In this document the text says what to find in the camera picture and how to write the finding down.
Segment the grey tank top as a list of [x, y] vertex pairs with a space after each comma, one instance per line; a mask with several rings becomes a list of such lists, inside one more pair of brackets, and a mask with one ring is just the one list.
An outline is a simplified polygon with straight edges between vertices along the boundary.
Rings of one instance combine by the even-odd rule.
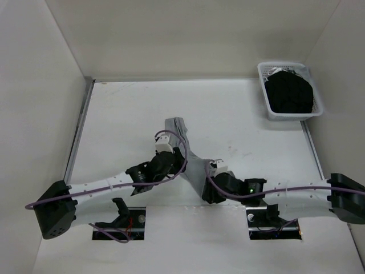
[[191, 150], [187, 136], [188, 129], [185, 126], [183, 118], [174, 117], [166, 119], [165, 130], [175, 133], [168, 133], [170, 135], [169, 144], [172, 148], [179, 148], [182, 156], [187, 159], [185, 171], [181, 174], [181, 176], [191, 184], [200, 200], [202, 200], [202, 193], [206, 178], [205, 165], [208, 160], [198, 157]]

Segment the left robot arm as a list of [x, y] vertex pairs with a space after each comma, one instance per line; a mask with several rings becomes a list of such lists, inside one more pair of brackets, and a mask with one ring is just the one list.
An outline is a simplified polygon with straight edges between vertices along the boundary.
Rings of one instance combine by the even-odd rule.
[[171, 181], [185, 171], [186, 165], [187, 160], [175, 147], [158, 151], [152, 160], [111, 178], [75, 185], [57, 181], [31, 206], [42, 237], [54, 239], [73, 226], [89, 224], [108, 237], [120, 233], [121, 242], [128, 242], [127, 229], [133, 219], [125, 199]]

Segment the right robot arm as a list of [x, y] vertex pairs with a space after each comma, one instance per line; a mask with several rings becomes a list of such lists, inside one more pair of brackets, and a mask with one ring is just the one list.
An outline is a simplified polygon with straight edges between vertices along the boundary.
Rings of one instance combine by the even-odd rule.
[[266, 206], [265, 220], [276, 226], [303, 217], [337, 217], [364, 224], [364, 186], [334, 173], [329, 179], [302, 186], [261, 178], [240, 180], [228, 172], [206, 177], [202, 199], [209, 204], [227, 199], [246, 207]]

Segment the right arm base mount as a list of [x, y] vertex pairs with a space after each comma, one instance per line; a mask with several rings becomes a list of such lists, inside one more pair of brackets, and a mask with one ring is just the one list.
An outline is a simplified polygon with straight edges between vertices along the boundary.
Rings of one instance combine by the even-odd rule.
[[302, 232], [297, 219], [279, 217], [277, 205], [246, 207], [250, 240], [301, 240]]

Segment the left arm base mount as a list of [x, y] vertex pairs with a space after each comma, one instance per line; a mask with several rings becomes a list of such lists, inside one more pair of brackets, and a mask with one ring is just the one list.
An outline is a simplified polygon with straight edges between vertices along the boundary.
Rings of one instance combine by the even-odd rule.
[[146, 208], [128, 207], [122, 198], [113, 198], [104, 210], [107, 220], [93, 224], [92, 240], [117, 240], [127, 243], [133, 240], [144, 240]]

